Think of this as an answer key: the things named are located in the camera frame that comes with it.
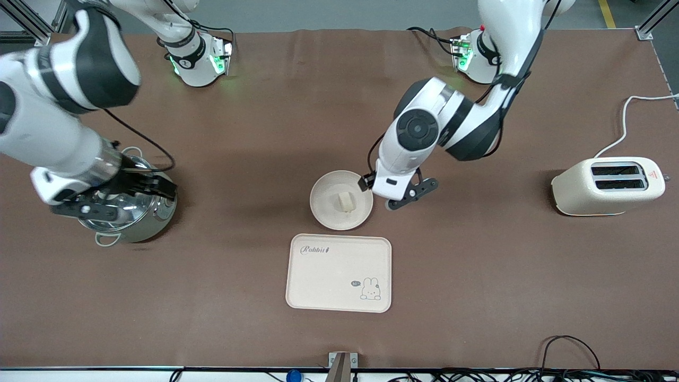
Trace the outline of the cream round plate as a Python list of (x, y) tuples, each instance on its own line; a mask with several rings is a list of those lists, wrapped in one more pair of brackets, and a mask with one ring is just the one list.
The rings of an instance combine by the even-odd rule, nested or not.
[[(364, 193), (358, 187), (360, 176), (351, 171), (332, 171), (321, 176), (310, 192), (310, 208), (315, 219), (327, 228), (348, 231), (358, 228), (371, 215), (374, 197), (371, 191)], [(344, 213), (339, 207), (337, 194), (352, 194), (355, 210)]]

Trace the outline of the cream tray with rabbit print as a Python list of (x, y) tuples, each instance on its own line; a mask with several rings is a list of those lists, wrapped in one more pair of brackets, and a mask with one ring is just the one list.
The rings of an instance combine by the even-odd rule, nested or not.
[(296, 235), (286, 302), (294, 309), (383, 314), (392, 305), (392, 245), (386, 238)]

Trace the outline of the glass pot lid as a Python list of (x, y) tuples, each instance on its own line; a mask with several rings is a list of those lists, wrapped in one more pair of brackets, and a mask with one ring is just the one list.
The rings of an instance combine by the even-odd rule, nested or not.
[(114, 233), (138, 223), (153, 210), (159, 196), (137, 193), (134, 196), (127, 193), (114, 194), (108, 189), (100, 189), (87, 199), (94, 206), (109, 206), (114, 208), (114, 218), (105, 220), (78, 218), (84, 227), (101, 233)]

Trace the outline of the steel electric cooking pot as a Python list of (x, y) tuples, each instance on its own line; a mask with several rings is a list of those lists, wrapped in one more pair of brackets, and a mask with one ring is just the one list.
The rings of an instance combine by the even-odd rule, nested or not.
[[(170, 179), (165, 172), (160, 171), (143, 157), (143, 152), (140, 148), (134, 146), (127, 147), (126, 149), (123, 149), (122, 154), (124, 171), (159, 172), (162, 176)], [(123, 193), (123, 185), (122, 173), (114, 179), (114, 183), (112, 183), (108, 191), (114, 194)], [(172, 220), (177, 208), (178, 198), (178, 189), (175, 201), (160, 197), (160, 200), (155, 203), (155, 206), (150, 213), (143, 217), (140, 222), (134, 223), (131, 227), (125, 228), (124, 230), (114, 233), (101, 233), (91, 230), (94, 232), (95, 244), (107, 248), (116, 244), (122, 244), (122, 242), (142, 242), (155, 237), (160, 234), (160, 232), (167, 227), (168, 223), (170, 223), (170, 220)]]

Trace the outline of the brown table cover mat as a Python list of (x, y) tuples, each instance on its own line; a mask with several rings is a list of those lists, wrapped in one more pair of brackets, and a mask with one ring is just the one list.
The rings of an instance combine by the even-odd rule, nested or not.
[(53, 215), (30, 168), (0, 155), (0, 364), (315, 367), (354, 351), (365, 367), (533, 367), (567, 334), (604, 368), (679, 368), (679, 112), (633, 102), (610, 155), (653, 159), (661, 198), (572, 218), (551, 179), (620, 134), (632, 94), (669, 94), (652, 43), (631, 30), (550, 30), (509, 109), (499, 150), (423, 165), (439, 188), (355, 235), (393, 249), (383, 314), (289, 307), (290, 241), (325, 233), (316, 180), (367, 172), (366, 155), (415, 81), (471, 98), (433, 41), (407, 31), (243, 33), (230, 75), (182, 83), (155, 37), (127, 36), (143, 84), (115, 114), (177, 160), (163, 235), (109, 248)]

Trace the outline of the cream two-slot toaster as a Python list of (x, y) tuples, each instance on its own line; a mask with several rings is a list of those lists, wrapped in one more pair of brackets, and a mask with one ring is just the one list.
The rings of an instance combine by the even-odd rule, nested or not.
[(659, 165), (645, 157), (597, 157), (551, 180), (556, 208), (569, 216), (615, 216), (650, 203), (665, 192)]

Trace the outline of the aluminium frame profile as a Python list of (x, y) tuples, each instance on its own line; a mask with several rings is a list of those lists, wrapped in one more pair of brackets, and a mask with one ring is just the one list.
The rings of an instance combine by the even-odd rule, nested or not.
[(0, 0), (0, 42), (48, 45), (69, 17), (65, 0)]
[(660, 3), (642, 21), (634, 27), (639, 41), (653, 40), (652, 30), (660, 24), (673, 10), (679, 7), (679, 0), (660, 0)]

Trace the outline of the metal table edge bracket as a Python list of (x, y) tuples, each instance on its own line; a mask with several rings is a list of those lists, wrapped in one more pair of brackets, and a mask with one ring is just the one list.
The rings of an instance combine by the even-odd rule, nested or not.
[(329, 370), (325, 382), (359, 382), (357, 352), (331, 352), (328, 360)]

